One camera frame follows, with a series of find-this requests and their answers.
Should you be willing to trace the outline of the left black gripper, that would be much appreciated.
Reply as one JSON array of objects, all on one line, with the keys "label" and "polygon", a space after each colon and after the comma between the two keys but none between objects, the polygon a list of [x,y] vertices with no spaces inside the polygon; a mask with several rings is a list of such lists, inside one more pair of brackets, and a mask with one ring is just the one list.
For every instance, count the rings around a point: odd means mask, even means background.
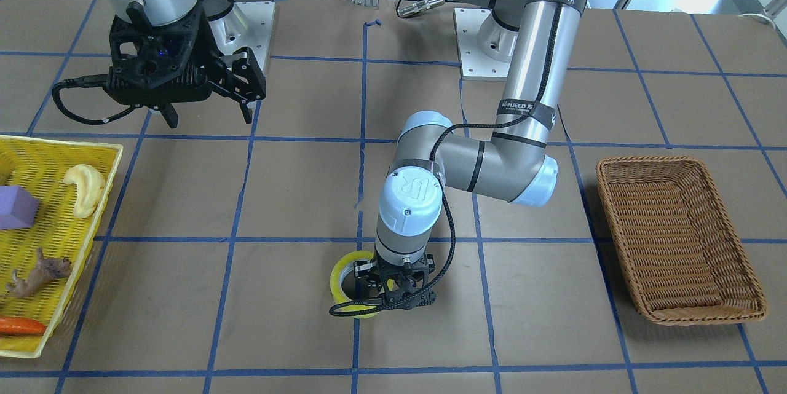
[{"label": "left black gripper", "polygon": [[435,291],[417,293],[429,282],[428,277],[435,269],[432,254],[425,254],[416,262],[396,266],[373,252],[355,251],[354,279],[362,286],[363,292],[362,296],[357,296],[362,304],[354,306],[354,310],[363,312],[375,307],[411,310],[430,306],[437,299]]}]

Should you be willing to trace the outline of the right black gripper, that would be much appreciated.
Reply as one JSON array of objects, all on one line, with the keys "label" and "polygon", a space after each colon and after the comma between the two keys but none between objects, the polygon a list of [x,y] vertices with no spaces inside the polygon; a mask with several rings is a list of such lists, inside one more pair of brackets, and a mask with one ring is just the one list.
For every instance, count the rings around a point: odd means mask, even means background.
[{"label": "right black gripper", "polygon": [[[172,130],[179,125],[172,103],[206,100],[212,90],[238,103],[245,123],[251,124],[252,105],[266,97],[266,79],[250,47],[215,56],[216,44],[202,7],[147,33],[115,16],[109,43],[107,94],[123,105],[150,106]],[[209,81],[203,68],[208,63]]]}]

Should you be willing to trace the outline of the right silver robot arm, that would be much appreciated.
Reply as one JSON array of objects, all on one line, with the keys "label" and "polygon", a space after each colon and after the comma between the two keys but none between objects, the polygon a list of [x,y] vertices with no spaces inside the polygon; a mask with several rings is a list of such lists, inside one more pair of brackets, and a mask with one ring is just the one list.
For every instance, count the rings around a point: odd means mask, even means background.
[{"label": "right silver robot arm", "polygon": [[281,0],[108,0],[111,66],[81,85],[101,88],[125,106],[159,113],[177,128],[177,103],[228,98],[246,123],[266,95],[264,65],[272,19]]}]

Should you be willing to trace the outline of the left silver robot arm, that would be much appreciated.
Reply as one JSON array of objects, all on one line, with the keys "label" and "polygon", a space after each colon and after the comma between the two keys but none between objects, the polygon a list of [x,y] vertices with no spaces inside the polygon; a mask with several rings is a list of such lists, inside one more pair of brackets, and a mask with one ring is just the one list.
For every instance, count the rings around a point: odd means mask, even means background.
[{"label": "left silver robot arm", "polygon": [[541,207],[556,187],[558,164],[545,148],[587,0],[516,0],[519,33],[490,140],[435,111],[406,120],[381,189],[371,256],[348,254],[336,265],[366,288],[364,299],[336,301],[335,317],[427,306],[449,270],[456,228],[445,189],[464,190],[518,205]]}]

